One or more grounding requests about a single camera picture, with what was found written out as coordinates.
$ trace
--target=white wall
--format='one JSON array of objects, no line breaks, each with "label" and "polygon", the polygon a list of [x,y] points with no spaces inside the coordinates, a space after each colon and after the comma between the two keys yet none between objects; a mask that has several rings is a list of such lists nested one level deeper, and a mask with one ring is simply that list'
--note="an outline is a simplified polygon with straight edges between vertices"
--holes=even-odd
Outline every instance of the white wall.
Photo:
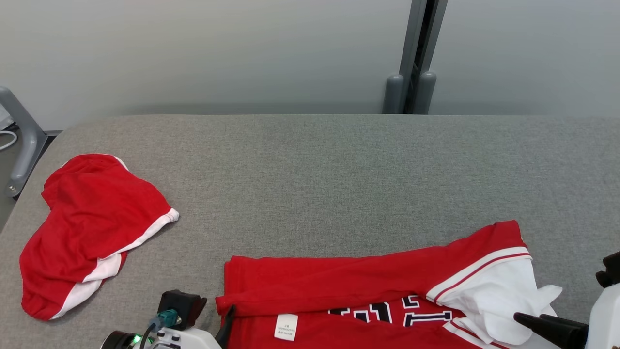
[{"label": "white wall", "polygon": [[381,111],[410,0],[21,0],[0,85],[44,130],[123,114]]},{"label": "white wall", "polygon": [[620,116],[620,1],[450,0],[429,114]]}]

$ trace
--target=gray table surface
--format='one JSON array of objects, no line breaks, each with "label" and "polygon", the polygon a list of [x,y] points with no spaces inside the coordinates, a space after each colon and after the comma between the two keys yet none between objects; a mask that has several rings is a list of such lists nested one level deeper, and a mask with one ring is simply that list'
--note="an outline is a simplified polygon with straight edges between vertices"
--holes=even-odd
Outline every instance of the gray table surface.
[{"label": "gray table surface", "polygon": [[[44,181],[71,157],[109,153],[152,182],[180,220],[129,253],[64,317],[20,307],[19,254],[45,220]],[[365,256],[442,245],[516,219],[560,316],[588,320],[601,259],[620,250],[620,118],[133,116],[63,132],[0,233],[3,348],[96,348],[142,331],[162,292],[213,298],[231,255]]]}]

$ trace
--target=folded garment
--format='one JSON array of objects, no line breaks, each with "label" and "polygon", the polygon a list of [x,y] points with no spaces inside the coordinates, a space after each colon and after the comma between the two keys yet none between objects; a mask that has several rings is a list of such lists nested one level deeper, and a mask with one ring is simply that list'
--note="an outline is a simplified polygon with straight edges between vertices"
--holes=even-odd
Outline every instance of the folded garment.
[{"label": "folded garment", "polygon": [[230,349],[505,348],[532,336],[513,314],[552,312],[560,291],[536,288],[509,221],[445,247],[385,256],[234,256],[216,303],[221,315],[237,309]]},{"label": "folded garment", "polygon": [[88,299],[115,276],[128,250],[179,219],[164,196],[117,157],[74,157],[45,182],[50,215],[19,258],[30,316],[50,320]]}]

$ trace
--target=care label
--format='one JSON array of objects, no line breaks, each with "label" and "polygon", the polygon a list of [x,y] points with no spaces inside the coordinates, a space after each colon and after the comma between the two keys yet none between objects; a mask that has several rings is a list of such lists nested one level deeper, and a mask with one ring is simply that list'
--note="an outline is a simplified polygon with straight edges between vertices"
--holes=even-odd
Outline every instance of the care label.
[{"label": "care label", "polygon": [[297,331],[297,315],[280,314],[275,322],[275,338],[284,340],[295,340],[295,331]]}]

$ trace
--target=white stripe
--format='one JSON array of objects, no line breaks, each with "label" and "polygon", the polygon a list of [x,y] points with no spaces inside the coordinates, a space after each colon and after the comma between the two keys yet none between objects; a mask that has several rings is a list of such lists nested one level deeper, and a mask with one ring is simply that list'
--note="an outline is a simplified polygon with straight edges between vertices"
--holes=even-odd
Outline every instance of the white stripe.
[{"label": "white stripe", "polygon": [[117,156],[114,156],[114,157],[116,158],[116,160],[118,160],[118,162],[120,162],[120,164],[121,164],[121,165],[123,165],[123,167],[124,167],[127,171],[129,171],[129,169],[127,168],[127,165],[125,165],[125,163],[123,162],[123,160],[119,159]]},{"label": "white stripe", "polygon": [[57,319],[65,315],[67,311],[88,299],[97,289],[99,289],[103,279],[115,276],[118,273],[118,270],[120,270],[122,261],[120,256],[121,252],[131,250],[132,248],[142,245],[156,232],[160,231],[164,225],[175,222],[178,219],[179,213],[175,209],[171,208],[168,213],[156,219],[155,222],[153,222],[153,224],[146,229],[144,234],[138,237],[134,242],[121,248],[106,258],[98,258],[95,269],[88,274],[81,283],[76,283],[73,285],[67,295],[67,298],[64,300],[62,308],[52,317],[52,319]]},{"label": "white stripe", "polygon": [[447,324],[445,324],[443,326],[444,329],[452,332],[453,334],[465,339],[466,341],[468,341],[469,343],[483,348],[483,349],[499,349],[498,347],[496,347],[495,345],[492,344],[486,344],[484,343],[482,340],[470,335],[469,333],[459,329],[458,327],[454,326],[451,322],[448,322]]},{"label": "white stripe", "polygon": [[51,317],[51,319],[57,319],[63,316],[67,311],[75,308],[81,302],[84,302],[95,293],[99,286],[101,286],[101,282],[102,280],[93,280],[87,283],[77,283],[73,285],[73,288],[71,288],[67,298],[64,300],[63,307],[56,315]]},{"label": "white stripe", "polygon": [[[499,251],[495,251],[492,253],[489,253],[488,255],[482,257],[481,259],[475,261],[474,263],[472,263],[471,265],[465,267],[465,269],[462,269],[461,271],[459,271],[458,273],[452,275],[452,277],[448,278],[447,280],[443,281],[442,283],[436,285],[435,287],[431,288],[431,290],[427,293],[426,297],[429,301],[431,302],[436,302],[439,303],[441,301],[441,299],[443,299],[445,296],[451,294],[452,292],[455,292],[455,290],[458,290],[460,286],[462,286],[463,284],[466,284],[467,281],[463,282],[462,284],[460,284],[458,287],[455,287],[453,289],[450,289],[446,292],[444,292],[440,299],[436,299],[437,295],[439,295],[439,293],[441,293],[443,290],[450,288],[452,286],[454,286],[455,284],[458,284],[461,280],[463,280],[464,278],[467,278],[468,275],[470,275],[471,273],[473,273],[476,269],[480,268],[481,266],[485,265],[486,263],[496,259],[496,258],[500,258],[503,256],[510,256],[510,255],[516,255],[519,253],[529,253],[528,249],[525,247],[510,247],[510,248],[504,248],[503,250],[499,250]],[[481,271],[484,271],[490,267],[492,267],[493,265],[499,264],[499,263],[504,263],[506,261],[513,261],[513,260],[522,260],[522,259],[532,259],[531,256],[529,255],[523,255],[523,256],[516,256],[516,257],[512,257],[512,258],[504,258],[504,259],[500,259],[497,260],[493,263],[489,263],[488,265],[484,266],[484,268],[481,268],[477,273],[480,273]]]},{"label": "white stripe", "polygon": [[468,317],[460,317],[460,318],[454,319],[454,324],[458,325],[459,327],[463,329],[470,331],[471,333],[476,335],[476,337],[478,337],[480,340],[482,340],[486,344],[489,344],[490,342],[494,340],[494,338],[491,337],[487,333],[486,326],[485,326],[486,324],[482,324],[484,329],[481,329],[480,326],[476,325],[476,323],[473,322]]},{"label": "white stripe", "polygon": [[155,233],[160,231],[164,227],[164,225],[168,223],[176,222],[177,220],[179,220],[179,213],[177,212],[177,210],[170,208],[170,211],[168,211],[168,213],[164,214],[163,216],[155,220],[155,222],[153,222],[153,224],[151,224],[151,226],[146,229],[144,234],[140,235],[134,242],[114,252],[110,256],[115,255],[117,253],[131,250],[132,248],[136,248],[142,245],[145,241],[147,241],[153,235],[155,235]]}]

